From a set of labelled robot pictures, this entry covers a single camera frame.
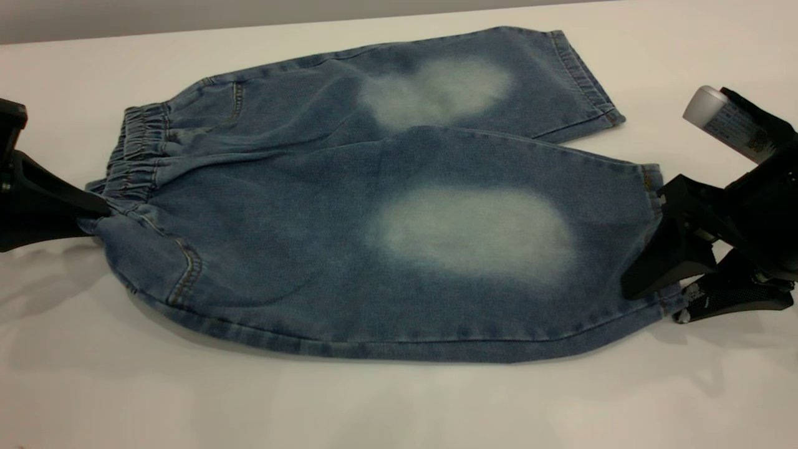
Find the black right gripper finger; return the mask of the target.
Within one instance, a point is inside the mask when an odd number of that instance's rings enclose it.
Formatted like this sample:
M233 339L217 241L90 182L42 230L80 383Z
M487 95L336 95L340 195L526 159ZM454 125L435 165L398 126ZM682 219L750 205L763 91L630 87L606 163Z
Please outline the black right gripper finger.
M647 247L622 275L622 295L634 301L682 279L716 270L713 242L695 235L692 225L682 218L664 218Z
M746 311L781 311L794 304L795 281L770 278L742 253L733 249L715 273L696 279L682 289L688 304L673 314L678 324Z

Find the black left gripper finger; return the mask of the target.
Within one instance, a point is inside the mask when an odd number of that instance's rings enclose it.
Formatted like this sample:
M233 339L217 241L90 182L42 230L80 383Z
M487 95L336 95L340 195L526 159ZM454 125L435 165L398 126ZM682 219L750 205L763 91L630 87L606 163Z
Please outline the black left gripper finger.
M101 196L62 181L23 152L14 152L11 180L11 213L103 217L111 211Z
M71 217L11 217L1 224L1 253L57 239L86 238Z

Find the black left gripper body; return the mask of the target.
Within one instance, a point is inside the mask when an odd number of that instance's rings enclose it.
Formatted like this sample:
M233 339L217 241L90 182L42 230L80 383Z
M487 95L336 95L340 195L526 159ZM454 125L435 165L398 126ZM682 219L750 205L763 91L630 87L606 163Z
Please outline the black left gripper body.
M28 122L25 105L1 99L1 185L9 193L14 179L14 154L21 131Z

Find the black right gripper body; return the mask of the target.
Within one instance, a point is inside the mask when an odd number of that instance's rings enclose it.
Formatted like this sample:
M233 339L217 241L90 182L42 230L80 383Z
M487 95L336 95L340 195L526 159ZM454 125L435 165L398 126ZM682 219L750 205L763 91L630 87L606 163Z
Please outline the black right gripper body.
M726 188L678 175L659 194L662 212L690 238L738 250L767 278L796 281L796 141Z

